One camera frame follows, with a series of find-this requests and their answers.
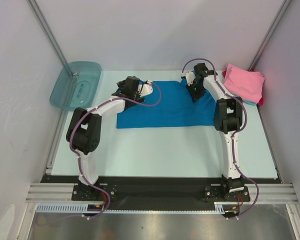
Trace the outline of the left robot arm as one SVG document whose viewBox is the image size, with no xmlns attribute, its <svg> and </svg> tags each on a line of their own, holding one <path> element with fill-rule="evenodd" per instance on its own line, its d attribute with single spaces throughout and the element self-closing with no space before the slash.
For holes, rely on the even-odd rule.
<svg viewBox="0 0 300 240">
<path fill-rule="evenodd" d="M 135 76 L 128 76 L 117 83 L 118 89 L 111 97 L 97 106 L 74 110 L 66 133 L 70 150 L 78 161 L 79 181 L 85 184 L 83 194 L 90 200 L 100 196 L 101 188 L 95 184 L 99 178 L 95 162 L 90 154 L 101 141 L 102 123 L 127 109 L 142 104 L 145 96 L 152 94 L 150 81 L 142 81 Z"/>
</svg>

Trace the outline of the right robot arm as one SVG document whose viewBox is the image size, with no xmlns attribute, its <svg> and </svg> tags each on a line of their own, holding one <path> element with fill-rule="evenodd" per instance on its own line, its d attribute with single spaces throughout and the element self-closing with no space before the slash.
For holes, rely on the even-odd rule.
<svg viewBox="0 0 300 240">
<path fill-rule="evenodd" d="M 215 101 L 213 124 L 221 138 L 224 158 L 220 194 L 225 200 L 232 201 L 244 189 L 238 146 L 239 132 L 247 124 L 243 101 L 231 94 L 216 71 L 209 70 L 205 63 L 198 63 L 193 71 L 182 71 L 181 78 L 186 80 L 186 89 L 194 103 L 206 93 L 210 93 Z"/>
</svg>

